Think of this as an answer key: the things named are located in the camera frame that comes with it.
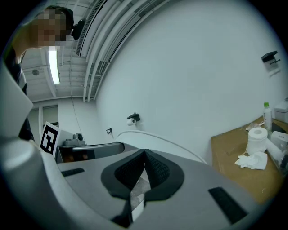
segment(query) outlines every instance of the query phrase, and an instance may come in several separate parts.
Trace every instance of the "black wall-mounted holder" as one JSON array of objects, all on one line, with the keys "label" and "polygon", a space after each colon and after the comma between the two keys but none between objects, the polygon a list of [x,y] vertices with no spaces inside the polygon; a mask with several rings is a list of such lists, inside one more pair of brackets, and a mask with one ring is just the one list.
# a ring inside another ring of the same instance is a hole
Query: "black wall-mounted holder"
[{"label": "black wall-mounted holder", "polygon": [[273,62],[270,62],[270,65],[272,65],[273,63],[276,63],[276,62],[281,61],[281,59],[276,60],[276,58],[274,57],[274,55],[276,55],[277,53],[278,53],[277,51],[273,51],[273,52],[270,52],[270,53],[265,54],[265,55],[262,57],[262,61],[263,61],[263,62],[273,61]]},{"label": "black wall-mounted holder", "polygon": [[135,119],[135,121],[140,121],[140,117],[138,113],[134,113],[132,115],[130,115],[129,117],[127,117],[127,119],[133,118]]},{"label": "black wall-mounted holder", "polygon": [[106,132],[107,132],[107,134],[109,135],[110,133],[113,132],[113,131],[112,131],[112,128],[107,129]]}]

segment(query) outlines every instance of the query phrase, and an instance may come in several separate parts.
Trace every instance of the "ceiling light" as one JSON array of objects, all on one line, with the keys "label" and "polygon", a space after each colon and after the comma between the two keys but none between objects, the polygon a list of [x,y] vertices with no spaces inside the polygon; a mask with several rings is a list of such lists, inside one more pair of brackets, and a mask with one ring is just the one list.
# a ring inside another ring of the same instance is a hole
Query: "ceiling light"
[{"label": "ceiling light", "polygon": [[54,84],[60,84],[58,64],[57,64],[57,51],[56,50],[48,51],[48,55],[53,82]]}]

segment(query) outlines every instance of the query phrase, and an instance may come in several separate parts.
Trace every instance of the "bottle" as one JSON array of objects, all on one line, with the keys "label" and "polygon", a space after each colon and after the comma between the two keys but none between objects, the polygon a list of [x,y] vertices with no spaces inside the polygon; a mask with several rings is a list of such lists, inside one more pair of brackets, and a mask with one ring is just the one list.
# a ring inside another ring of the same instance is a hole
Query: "bottle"
[{"label": "bottle", "polygon": [[263,118],[265,129],[272,131],[272,110],[269,107],[269,102],[264,103]]}]

